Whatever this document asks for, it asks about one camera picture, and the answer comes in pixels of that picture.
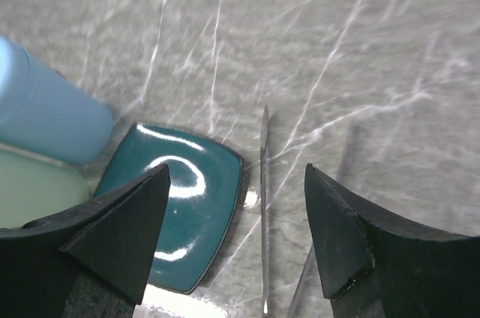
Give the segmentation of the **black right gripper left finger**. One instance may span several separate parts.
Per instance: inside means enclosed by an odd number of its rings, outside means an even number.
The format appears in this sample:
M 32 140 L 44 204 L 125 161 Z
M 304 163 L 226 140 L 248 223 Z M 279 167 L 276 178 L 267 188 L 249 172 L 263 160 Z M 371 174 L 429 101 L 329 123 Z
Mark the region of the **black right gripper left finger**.
M 73 208 L 1 230 L 3 317 L 131 317 L 170 189 L 166 164 Z

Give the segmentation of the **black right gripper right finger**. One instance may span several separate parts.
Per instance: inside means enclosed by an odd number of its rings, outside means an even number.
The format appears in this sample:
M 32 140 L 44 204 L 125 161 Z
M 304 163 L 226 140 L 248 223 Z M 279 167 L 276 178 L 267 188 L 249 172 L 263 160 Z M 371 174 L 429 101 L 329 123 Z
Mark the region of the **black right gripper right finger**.
M 477 317 L 479 238 L 435 229 L 345 188 L 312 165 L 307 218 L 336 317 Z

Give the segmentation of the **metal tongs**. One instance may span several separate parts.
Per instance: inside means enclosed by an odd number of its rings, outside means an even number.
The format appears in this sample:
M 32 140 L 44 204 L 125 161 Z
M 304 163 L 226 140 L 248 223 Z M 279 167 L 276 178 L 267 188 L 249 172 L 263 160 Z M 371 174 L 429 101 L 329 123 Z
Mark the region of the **metal tongs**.
M 269 108 L 267 105 L 263 108 L 262 125 L 260 131 L 259 144 L 259 180 L 260 180 L 260 223 L 261 223 L 261 259 L 262 259 L 262 317 L 269 317 L 269 262 L 268 262 L 268 228 L 267 228 L 267 145 L 269 134 Z M 308 280 L 311 266 L 315 260 L 314 246 L 310 246 L 307 258 L 304 262 L 292 301 L 289 304 L 287 317 L 295 317 L 299 303 L 302 300 L 302 292 Z

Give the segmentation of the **blue canister lid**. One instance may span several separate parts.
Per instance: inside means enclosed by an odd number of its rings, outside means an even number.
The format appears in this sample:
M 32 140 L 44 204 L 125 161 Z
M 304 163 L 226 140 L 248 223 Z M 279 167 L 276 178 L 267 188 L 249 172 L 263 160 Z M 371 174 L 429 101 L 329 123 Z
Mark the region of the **blue canister lid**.
M 28 53 L 17 43 L 1 36 L 1 123 L 18 113 L 35 87 Z

